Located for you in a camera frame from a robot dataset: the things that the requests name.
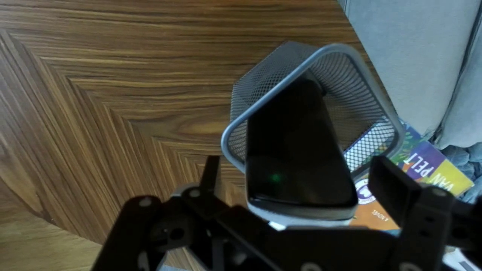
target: gray fabric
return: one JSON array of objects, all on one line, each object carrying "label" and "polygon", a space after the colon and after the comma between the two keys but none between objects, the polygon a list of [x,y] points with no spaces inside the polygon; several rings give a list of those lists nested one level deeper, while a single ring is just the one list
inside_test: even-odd
[{"label": "gray fabric", "polygon": [[480,0],[339,0],[398,114],[431,135],[447,109]]},{"label": "gray fabric", "polygon": [[467,61],[437,142],[471,145],[482,141],[482,25],[476,25]]}]

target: phone screen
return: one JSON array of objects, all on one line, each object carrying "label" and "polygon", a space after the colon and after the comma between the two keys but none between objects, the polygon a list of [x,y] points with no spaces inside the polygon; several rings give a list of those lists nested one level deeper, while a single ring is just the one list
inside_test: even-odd
[{"label": "phone screen", "polygon": [[286,87],[249,118],[247,132],[250,200],[352,203],[354,183],[315,82]]}]

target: screw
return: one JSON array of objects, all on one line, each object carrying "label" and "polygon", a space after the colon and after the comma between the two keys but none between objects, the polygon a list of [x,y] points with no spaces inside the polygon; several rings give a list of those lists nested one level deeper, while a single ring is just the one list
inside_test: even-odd
[{"label": "screw", "polygon": [[200,195],[200,191],[199,189],[191,189],[190,191],[190,197],[199,197]]},{"label": "screw", "polygon": [[322,271],[322,267],[319,264],[316,264],[315,261],[304,261],[301,264],[301,271]]},{"label": "screw", "polygon": [[151,206],[151,204],[152,204],[151,197],[143,197],[143,198],[139,201],[139,206],[142,206],[142,207],[146,207],[146,206]]},{"label": "screw", "polygon": [[422,271],[422,267],[419,267],[416,263],[411,263],[411,261],[402,261],[399,264],[399,271]]}]

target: wooden table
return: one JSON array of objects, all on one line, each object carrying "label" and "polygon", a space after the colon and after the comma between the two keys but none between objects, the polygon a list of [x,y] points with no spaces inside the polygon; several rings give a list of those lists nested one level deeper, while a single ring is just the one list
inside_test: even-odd
[{"label": "wooden table", "polygon": [[361,49],[336,0],[2,0],[0,30],[0,191],[98,242],[127,198],[197,182],[232,82],[280,42]]}]

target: green light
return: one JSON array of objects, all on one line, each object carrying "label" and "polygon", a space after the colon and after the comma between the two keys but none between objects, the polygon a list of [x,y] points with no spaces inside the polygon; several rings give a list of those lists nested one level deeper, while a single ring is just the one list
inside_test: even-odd
[{"label": "green light", "polygon": [[280,182],[283,180],[283,174],[280,174],[280,173],[273,173],[273,174],[270,176],[270,179],[271,179],[271,182],[280,183]]}]

